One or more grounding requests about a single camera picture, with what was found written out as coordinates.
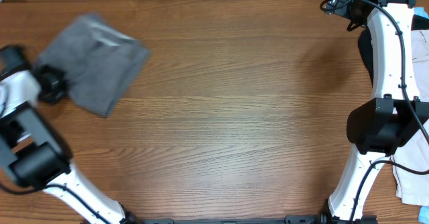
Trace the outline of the grey shorts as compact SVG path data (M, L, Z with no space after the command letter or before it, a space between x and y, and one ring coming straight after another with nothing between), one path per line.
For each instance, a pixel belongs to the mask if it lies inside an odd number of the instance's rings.
M100 15L87 13L56 36L36 58L35 67L62 71L74 103L108 117L149 55L139 40L111 27Z

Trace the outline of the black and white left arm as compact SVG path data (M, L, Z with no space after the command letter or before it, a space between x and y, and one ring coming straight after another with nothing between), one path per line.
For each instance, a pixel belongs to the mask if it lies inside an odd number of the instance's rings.
M138 223L121 203L104 195L78 169L62 136L38 113L38 101L66 94L61 70L34 68L17 45L1 48L1 169L26 195L44 192L66 203L88 223Z

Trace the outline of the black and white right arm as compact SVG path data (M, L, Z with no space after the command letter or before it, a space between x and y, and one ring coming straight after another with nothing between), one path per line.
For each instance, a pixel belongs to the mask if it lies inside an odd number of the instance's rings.
M347 119L350 154L341 179L320 214L307 223L375 223L363 215L366 198L398 148L424 132L428 104L423 101L412 66L412 33L428 29L428 18L415 12L416 0L324 0L320 9L362 28L358 47L369 73L368 102Z

